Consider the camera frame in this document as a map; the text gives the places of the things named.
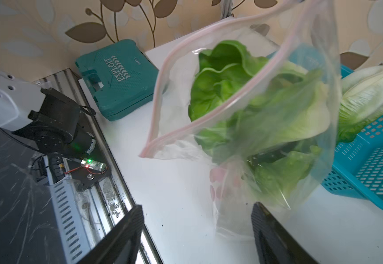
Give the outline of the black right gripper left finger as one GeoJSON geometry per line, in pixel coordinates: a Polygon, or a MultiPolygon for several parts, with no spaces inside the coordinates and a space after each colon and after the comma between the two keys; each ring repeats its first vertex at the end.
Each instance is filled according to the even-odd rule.
{"type": "Polygon", "coordinates": [[[133,206],[79,264],[134,264],[144,225],[142,206],[133,206]]]}

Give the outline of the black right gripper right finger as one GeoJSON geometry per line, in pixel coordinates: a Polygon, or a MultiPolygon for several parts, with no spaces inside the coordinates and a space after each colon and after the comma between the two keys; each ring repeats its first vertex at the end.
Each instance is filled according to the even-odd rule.
{"type": "Polygon", "coordinates": [[[254,203],[251,218],[261,264],[316,263],[262,203],[254,203]]]}

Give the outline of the clear pink-dotted zipper bag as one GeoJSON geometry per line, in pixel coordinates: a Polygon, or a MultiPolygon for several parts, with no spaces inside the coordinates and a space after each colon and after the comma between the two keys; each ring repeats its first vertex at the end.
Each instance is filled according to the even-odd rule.
{"type": "Polygon", "coordinates": [[[161,65],[140,155],[207,164],[216,232],[248,240],[254,203],[285,217],[329,173],[340,80],[332,1],[221,20],[161,65]]]}

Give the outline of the pale chinese cabbage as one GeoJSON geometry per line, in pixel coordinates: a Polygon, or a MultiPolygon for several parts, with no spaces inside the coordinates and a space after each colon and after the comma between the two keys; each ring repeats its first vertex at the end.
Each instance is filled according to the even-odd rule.
{"type": "Polygon", "coordinates": [[[337,143],[350,143],[383,115],[383,66],[357,70],[342,79],[337,143]]]}

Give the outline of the leafy green chinese cabbage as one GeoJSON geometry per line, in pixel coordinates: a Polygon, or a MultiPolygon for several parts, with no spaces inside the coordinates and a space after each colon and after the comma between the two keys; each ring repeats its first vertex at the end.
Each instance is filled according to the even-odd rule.
{"type": "MultiPolygon", "coordinates": [[[[213,49],[199,53],[199,72],[190,91],[188,116],[193,122],[228,101],[268,62],[266,57],[254,57],[237,40],[224,40],[213,49]]],[[[196,142],[215,162],[221,162],[237,151],[245,139],[256,140],[253,153],[263,149],[262,141],[270,136],[262,121],[263,95],[249,102],[246,108],[231,117],[205,128],[195,135],[196,142]]]]}

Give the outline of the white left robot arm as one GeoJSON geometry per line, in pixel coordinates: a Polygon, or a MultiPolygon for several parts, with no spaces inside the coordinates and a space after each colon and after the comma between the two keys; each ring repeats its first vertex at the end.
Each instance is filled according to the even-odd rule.
{"type": "Polygon", "coordinates": [[[54,88],[0,71],[0,128],[32,140],[39,152],[83,160],[96,147],[95,137],[79,123],[92,112],[54,88]]]}

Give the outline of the teal plastic basket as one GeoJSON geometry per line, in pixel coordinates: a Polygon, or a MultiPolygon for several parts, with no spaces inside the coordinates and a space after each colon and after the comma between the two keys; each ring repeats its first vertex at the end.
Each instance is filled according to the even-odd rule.
{"type": "Polygon", "coordinates": [[[330,193],[369,200],[383,210],[383,115],[350,143],[337,143],[332,171],[322,186],[330,193]]]}

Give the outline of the green plastic tool case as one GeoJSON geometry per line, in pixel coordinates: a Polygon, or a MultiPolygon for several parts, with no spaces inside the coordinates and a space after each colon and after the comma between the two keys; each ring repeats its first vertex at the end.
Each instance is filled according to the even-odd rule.
{"type": "Polygon", "coordinates": [[[80,56],[75,64],[101,115],[119,120],[152,101],[158,69],[126,39],[80,56]]]}

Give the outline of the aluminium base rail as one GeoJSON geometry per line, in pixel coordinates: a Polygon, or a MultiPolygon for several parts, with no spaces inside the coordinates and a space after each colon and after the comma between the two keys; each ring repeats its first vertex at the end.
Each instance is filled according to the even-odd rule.
{"type": "MultiPolygon", "coordinates": [[[[39,79],[36,84],[44,88],[54,88],[80,105],[91,106],[81,86],[80,77],[69,68],[39,79]]],[[[81,207],[79,214],[90,248],[102,240],[136,206],[97,121],[94,116],[80,116],[80,124],[96,137],[96,149],[108,170],[97,175],[83,168],[64,178],[72,180],[72,189],[77,192],[76,198],[79,200],[76,200],[76,205],[81,207]]],[[[163,264],[145,225],[141,232],[139,254],[138,264],[163,264]]]]}

